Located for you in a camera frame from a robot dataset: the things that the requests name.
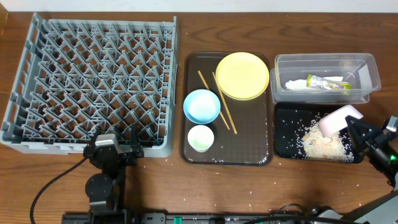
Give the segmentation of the white bowl with food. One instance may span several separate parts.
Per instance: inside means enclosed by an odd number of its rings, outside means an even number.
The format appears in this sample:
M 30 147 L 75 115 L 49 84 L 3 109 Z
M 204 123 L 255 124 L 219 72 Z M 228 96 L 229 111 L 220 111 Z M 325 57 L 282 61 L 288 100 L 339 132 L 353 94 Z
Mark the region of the white bowl with food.
M 346 105 L 342 108 L 330 113 L 318 122 L 320 132 L 324 138 L 337 133 L 346 128 L 347 122 L 345 118 L 352 116 L 356 119 L 361 119 L 363 115 L 352 105 Z

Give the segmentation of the clear plastic waste bin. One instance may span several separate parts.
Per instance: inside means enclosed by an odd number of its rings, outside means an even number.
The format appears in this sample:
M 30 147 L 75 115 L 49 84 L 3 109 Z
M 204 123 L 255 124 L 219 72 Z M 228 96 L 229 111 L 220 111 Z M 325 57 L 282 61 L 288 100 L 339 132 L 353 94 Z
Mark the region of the clear plastic waste bin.
M 352 89 L 287 90 L 289 80 L 306 80 L 308 75 L 343 77 Z M 271 70 L 274 103 L 361 104 L 369 94 L 381 89 L 381 79 L 373 55 L 367 53 L 281 54 Z

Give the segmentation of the small white cup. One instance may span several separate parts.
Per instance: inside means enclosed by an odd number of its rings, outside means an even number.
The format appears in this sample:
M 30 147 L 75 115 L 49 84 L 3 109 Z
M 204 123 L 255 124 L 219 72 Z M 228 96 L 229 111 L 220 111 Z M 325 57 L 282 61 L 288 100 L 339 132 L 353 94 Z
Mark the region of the small white cup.
M 213 131 L 205 125 L 196 125 L 187 134 L 189 145 L 197 152 L 207 151 L 214 143 Z

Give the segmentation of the wooden chopstick right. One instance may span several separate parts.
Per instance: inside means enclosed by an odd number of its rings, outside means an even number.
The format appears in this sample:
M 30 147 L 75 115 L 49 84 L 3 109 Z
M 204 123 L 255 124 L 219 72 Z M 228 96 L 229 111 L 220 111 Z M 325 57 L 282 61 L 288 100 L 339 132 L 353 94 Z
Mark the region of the wooden chopstick right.
M 229 121 L 230 121 L 230 123 L 231 123 L 231 125 L 232 125 L 233 131 L 234 131 L 235 134 L 237 134 L 237 129 L 236 129 L 236 127 L 235 127 L 235 124 L 234 124 L 233 118 L 232 118 L 232 116 L 231 116 L 231 113 L 229 112 L 229 108 L 228 108 L 228 105 L 227 105 L 226 100 L 225 100 L 225 98 L 224 98 L 223 92 L 221 91 L 221 88 L 220 88 L 220 86 L 219 86 L 219 84 L 218 84 L 218 82 L 217 82 L 216 75 L 215 75 L 214 72 L 212 72 L 212 75 L 213 75 L 213 78 L 214 78 L 214 80 L 215 80 L 217 89 L 218 89 L 218 91 L 219 91 L 219 93 L 220 93 L 221 100 L 222 100 L 222 102 L 223 102 L 223 104 L 224 104 L 224 108 L 225 108 L 225 110 L 226 110 L 226 112 L 227 112 L 228 119 L 229 119 Z

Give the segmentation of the green snack wrapper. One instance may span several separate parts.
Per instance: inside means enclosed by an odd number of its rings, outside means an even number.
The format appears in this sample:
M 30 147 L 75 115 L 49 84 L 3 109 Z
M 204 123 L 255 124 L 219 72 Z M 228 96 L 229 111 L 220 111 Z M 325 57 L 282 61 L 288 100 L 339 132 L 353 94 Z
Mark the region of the green snack wrapper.
M 322 78 L 309 74 L 307 77 L 307 88 L 346 91 L 352 89 L 352 85 L 347 82 L 331 80 L 330 78 Z

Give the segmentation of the yellow round plate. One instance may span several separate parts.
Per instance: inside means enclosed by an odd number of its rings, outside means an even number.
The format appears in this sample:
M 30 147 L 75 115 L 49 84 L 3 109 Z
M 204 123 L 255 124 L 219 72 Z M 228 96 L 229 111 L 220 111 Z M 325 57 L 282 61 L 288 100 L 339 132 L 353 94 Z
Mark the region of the yellow round plate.
M 217 65 L 216 82 L 220 90 L 235 100 L 252 100 L 265 92 L 270 73 L 257 55 L 235 52 L 225 56 Z

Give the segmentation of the light blue bowl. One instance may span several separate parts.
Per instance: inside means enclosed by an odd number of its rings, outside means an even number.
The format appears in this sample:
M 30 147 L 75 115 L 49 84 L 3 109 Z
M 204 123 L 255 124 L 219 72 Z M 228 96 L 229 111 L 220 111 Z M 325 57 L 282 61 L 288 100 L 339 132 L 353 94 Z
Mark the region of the light blue bowl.
M 219 116 L 221 103 L 212 91 L 199 89 L 185 97 L 183 112 L 195 124 L 208 124 Z

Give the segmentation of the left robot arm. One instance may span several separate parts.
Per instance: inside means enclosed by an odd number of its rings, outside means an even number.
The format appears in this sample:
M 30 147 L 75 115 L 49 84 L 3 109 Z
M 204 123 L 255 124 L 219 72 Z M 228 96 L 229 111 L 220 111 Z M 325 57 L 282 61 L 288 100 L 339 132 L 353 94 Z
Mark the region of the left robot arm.
M 130 208 L 124 206 L 126 167 L 135 166 L 144 150 L 131 126 L 129 146 L 122 149 L 115 134 L 103 134 L 97 130 L 83 150 L 88 159 L 101 172 L 92 175 L 85 185 L 90 210 L 88 223 L 137 223 Z

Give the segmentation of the rice and food scraps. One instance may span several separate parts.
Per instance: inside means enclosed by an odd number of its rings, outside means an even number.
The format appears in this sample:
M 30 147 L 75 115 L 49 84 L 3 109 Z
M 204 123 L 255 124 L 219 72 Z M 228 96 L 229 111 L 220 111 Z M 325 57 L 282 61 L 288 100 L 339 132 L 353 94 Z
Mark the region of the rice and food scraps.
M 329 137 L 323 137 L 319 121 L 328 113 L 310 112 L 310 118 L 299 119 L 294 139 L 288 146 L 296 149 L 294 159 L 311 159 L 333 162 L 354 162 L 351 140 L 348 133 L 338 131 Z

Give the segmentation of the wooden chopstick left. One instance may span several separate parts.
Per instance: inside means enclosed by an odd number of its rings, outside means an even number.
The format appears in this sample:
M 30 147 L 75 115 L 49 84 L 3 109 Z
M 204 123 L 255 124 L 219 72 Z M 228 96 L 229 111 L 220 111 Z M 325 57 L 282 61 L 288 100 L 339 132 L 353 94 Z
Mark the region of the wooden chopstick left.
M 208 86 L 206 80 L 204 79 L 204 76 L 202 75 L 200 70 L 198 70 L 198 74 L 199 74 L 199 76 L 200 76 L 205 88 L 210 91 L 210 88 L 209 88 L 209 86 Z M 224 121 L 224 124 L 226 125 L 227 129 L 230 130 L 229 124 L 227 123 L 227 121 L 226 121 L 226 119 L 224 117 L 224 114 L 222 113 L 221 110 L 220 110 L 220 116 L 221 116 L 222 120 Z

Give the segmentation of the grey plastic dishwasher rack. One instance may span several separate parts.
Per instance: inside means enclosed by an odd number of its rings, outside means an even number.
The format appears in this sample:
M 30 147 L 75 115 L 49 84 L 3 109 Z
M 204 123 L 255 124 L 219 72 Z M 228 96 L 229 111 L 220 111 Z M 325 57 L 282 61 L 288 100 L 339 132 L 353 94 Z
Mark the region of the grey plastic dishwasher rack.
M 95 132 L 146 157 L 173 148 L 178 20 L 43 19 L 34 14 L 1 125 L 26 154 L 81 153 Z

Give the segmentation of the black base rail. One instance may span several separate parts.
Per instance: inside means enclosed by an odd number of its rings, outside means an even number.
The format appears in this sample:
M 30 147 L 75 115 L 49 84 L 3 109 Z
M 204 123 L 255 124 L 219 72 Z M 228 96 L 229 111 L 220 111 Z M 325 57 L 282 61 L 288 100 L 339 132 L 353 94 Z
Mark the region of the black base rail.
M 304 217 L 295 213 L 272 213 L 267 215 L 216 215 L 216 214 L 164 214 L 145 213 L 143 215 L 95 215 L 92 213 L 64 214 L 61 224 L 86 223 L 131 223 L 131 224 L 239 224 L 256 223 L 342 223 L 339 216 L 335 217 Z

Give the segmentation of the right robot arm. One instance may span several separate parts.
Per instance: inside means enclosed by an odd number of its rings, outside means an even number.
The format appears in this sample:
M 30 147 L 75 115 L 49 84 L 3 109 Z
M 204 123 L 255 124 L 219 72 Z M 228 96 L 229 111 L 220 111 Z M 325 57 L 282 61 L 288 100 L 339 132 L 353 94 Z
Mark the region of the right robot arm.
M 356 155 L 367 157 L 387 177 L 393 191 L 349 213 L 341 215 L 328 209 L 318 216 L 350 223 L 397 223 L 397 150 L 391 146 L 391 141 L 397 139 L 397 117 L 391 116 L 382 128 L 352 116 L 345 120 Z

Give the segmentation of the black waste tray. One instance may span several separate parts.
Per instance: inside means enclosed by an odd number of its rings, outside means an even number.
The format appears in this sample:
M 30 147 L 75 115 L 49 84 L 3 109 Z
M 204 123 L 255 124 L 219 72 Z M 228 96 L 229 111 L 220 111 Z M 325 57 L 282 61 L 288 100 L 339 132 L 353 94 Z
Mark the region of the black waste tray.
M 305 103 L 276 104 L 274 111 L 275 153 L 279 157 L 293 159 L 293 153 L 297 152 L 297 150 L 288 146 L 288 143 L 290 140 L 294 139 L 294 131 L 299 126 L 299 119 L 310 118 L 310 112 L 328 113 L 329 115 L 338 109 L 340 109 L 340 107 L 336 105 L 311 105 Z M 360 158 L 355 154 L 353 145 L 352 152 L 354 154 L 354 162 L 352 162 L 352 164 L 358 164 L 363 161 L 363 158 Z

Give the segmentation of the white napkin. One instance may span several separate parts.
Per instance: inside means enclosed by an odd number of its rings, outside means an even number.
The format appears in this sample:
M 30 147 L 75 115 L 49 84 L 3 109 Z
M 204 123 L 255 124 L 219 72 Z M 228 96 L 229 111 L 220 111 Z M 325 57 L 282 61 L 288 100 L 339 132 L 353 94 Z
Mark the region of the white napkin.
M 326 80 L 332 82 L 342 82 L 343 77 L 325 77 Z M 289 80 L 285 87 L 287 90 L 308 90 L 307 80 Z

